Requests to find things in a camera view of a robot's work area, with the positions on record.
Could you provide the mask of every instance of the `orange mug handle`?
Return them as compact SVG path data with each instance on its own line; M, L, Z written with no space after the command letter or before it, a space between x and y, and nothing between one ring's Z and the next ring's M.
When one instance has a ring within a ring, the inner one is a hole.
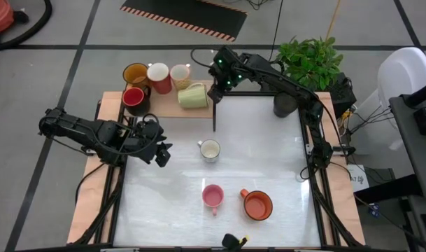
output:
M242 189L241 190L241 197L245 198L245 197L247 197L247 195L248 195L248 191L246 189Z

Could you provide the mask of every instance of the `gray floor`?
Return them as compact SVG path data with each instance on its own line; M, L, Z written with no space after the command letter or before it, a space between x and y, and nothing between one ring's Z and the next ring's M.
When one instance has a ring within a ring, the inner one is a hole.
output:
M24 43L31 45L29 49L25 46L0 52L0 251L6 247L42 150L44 138L37 135L38 120L47 108L56 106L65 83L72 84L66 110L76 116L92 118L96 102L104 91L123 88L122 70L132 62L165 62L169 66L190 63L193 78L208 78L205 69L190 59L189 49L194 46L177 46L217 45L224 41L122 12L119 8L124 1L52 0L52 18ZM24 8L31 23L14 27L5 40L32 26L44 10L40 0L10 2L15 9ZM233 43L236 48L247 48L244 51L264 57L270 55L270 50L252 49L270 49L280 2L269 1L258 11L245 1L230 4L249 12ZM285 0L276 44L288 42L293 36L298 39L324 37L336 3L337 0ZM426 0L402 0L401 3L426 52ZM78 47L94 7L98 8L92 26L88 27L91 29L87 29L90 33L86 44L104 46L102 50L85 45ZM337 45L348 46L341 51L345 57L341 68L353 80L356 104L376 88L378 67L394 46L413 46L393 0L343 0L332 36L336 37ZM33 49L34 45L44 45L43 48L50 50ZM46 45L56 46L53 49ZM69 49L55 50L62 48L59 45L69 45ZM110 50L111 45L134 47ZM75 58L77 49L82 52L80 59ZM196 57L209 63L213 53L202 50ZM72 64L78 64L78 68L74 76L69 76ZM258 86L243 83L239 89L257 90ZM74 210L74 191L84 166L85 157L56 144L51 146L16 249L65 244ZM386 214L397 214L397 207L383 209ZM383 220L364 216L364 212L360 209L368 244L380 249L406 248L400 231Z

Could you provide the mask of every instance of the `light green mug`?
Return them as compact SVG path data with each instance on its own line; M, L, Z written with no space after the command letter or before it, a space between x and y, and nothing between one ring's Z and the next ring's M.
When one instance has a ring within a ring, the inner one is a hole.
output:
M208 98L205 84L193 83L186 89L178 91L178 103L184 109L207 107Z

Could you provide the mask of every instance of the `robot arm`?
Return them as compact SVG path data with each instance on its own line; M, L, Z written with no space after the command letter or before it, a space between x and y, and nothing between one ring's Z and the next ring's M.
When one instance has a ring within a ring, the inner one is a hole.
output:
M157 144L166 140L162 136L164 130L154 120L144 121L144 118L132 128L112 120L77 118L61 108L54 108L46 111L38 127L48 138L68 137L84 148L96 151L101 162L108 165L121 165L124 162L122 157L130 155L147 164L156 156L156 163L164 167L171 157L167 149L172 144Z
M294 97L312 137L313 150L310 163L321 169L326 168L331 162L332 147L326 142L320 128L323 105L315 93L282 76L263 57L247 53L238 56L226 46L214 57L214 64L210 67L209 73L216 80L208 91L209 97L215 103L220 102L225 93L246 78L260 85L267 84L272 90L285 92Z

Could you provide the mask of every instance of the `white table surface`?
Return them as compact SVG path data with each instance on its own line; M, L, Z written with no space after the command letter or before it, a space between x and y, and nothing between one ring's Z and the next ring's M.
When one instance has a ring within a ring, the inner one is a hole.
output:
M277 118L273 97L224 97L211 119L160 118L171 159L165 168L130 157L127 162L115 246L221 246L231 233L248 235L246 246L320 246L298 112ZM219 160L205 163L199 140L221 145ZM217 216L201 199L209 184L225 199ZM261 190L274 210L264 221L251 220L239 191Z

